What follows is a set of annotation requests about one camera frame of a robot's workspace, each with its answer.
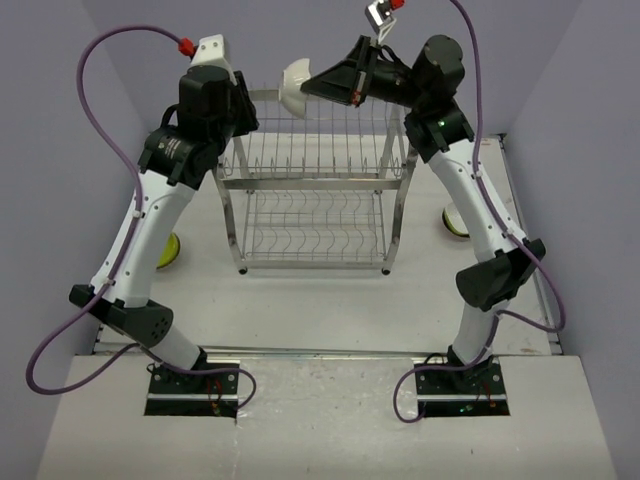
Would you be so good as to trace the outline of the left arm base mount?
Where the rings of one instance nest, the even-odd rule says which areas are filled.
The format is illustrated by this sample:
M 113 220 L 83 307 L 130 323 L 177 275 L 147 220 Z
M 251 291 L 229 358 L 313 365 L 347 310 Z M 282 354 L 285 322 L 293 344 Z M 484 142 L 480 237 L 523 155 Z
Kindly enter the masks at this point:
M 158 364 L 146 367 L 150 374 L 145 416 L 237 418 L 237 372 L 216 376 L 185 376 Z

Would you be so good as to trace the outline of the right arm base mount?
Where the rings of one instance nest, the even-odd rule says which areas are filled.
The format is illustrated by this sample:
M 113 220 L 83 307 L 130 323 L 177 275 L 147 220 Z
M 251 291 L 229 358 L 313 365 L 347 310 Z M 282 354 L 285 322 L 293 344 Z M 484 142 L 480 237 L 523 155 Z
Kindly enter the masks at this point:
M 414 378 L 418 414 L 423 418 L 510 415 L 497 357 L 464 372 L 424 371 Z

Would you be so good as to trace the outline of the green square bowl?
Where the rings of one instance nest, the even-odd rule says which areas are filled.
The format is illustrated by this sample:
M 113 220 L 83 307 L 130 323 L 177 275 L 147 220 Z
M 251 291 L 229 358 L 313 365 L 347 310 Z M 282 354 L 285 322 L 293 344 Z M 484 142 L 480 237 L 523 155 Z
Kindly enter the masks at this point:
M 470 235 L 467 226 L 457 209 L 456 205 L 451 202 L 442 211 L 442 221 L 445 228 L 454 236 L 469 239 Z

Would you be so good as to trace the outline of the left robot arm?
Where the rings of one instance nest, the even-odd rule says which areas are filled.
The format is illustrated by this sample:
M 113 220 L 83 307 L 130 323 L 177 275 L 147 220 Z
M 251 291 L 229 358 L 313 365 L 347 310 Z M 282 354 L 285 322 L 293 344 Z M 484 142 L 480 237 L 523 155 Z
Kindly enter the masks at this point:
M 72 304 L 174 367 L 172 380 L 195 393 L 208 379 L 204 352 L 174 324 L 171 309 L 151 300 L 160 257 L 181 214 L 233 137 L 255 131 L 259 122 L 239 71 L 190 68 L 179 81 L 179 101 L 171 106 L 176 124 L 164 119 L 146 138 L 135 168 L 141 190 L 133 195 L 100 270 L 87 285 L 75 285 Z

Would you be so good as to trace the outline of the green round bowl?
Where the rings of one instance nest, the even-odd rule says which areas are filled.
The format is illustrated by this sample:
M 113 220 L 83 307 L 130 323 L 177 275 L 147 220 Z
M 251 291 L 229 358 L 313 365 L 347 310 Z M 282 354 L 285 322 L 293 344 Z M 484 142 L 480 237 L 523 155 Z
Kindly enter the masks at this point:
M 180 251 L 180 238 L 176 233 L 172 232 L 167 240 L 160 259 L 158 260 L 156 269 L 161 270 L 171 265 L 178 258 Z

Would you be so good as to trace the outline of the white scalloped bowl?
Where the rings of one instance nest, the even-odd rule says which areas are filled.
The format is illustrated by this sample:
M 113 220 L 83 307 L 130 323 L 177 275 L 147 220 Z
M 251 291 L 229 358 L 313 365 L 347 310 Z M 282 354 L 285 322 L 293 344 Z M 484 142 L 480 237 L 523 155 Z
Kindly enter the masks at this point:
M 302 85 L 311 78 L 310 59 L 301 58 L 283 71 L 278 86 L 280 105 L 293 117 L 304 119 L 309 95 L 302 91 Z

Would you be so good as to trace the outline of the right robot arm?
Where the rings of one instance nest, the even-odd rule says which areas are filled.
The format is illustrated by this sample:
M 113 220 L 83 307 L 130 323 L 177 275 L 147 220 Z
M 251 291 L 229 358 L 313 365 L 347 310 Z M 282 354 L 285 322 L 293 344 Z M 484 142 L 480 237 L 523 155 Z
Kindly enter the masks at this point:
M 477 260 L 456 275 L 465 305 L 443 366 L 448 385 L 467 393 L 481 382 L 478 364 L 490 356 L 498 313 L 530 278 L 546 248 L 507 220 L 506 208 L 479 160 L 460 157 L 464 152 L 475 154 L 479 146 L 476 129 L 454 99 L 465 76 L 460 45 L 448 36 L 433 36 L 412 65 L 381 52 L 362 36 L 338 64 L 306 75 L 300 91 L 343 105 L 359 106 L 373 97 L 408 108 L 404 129 L 409 143 L 448 191 Z

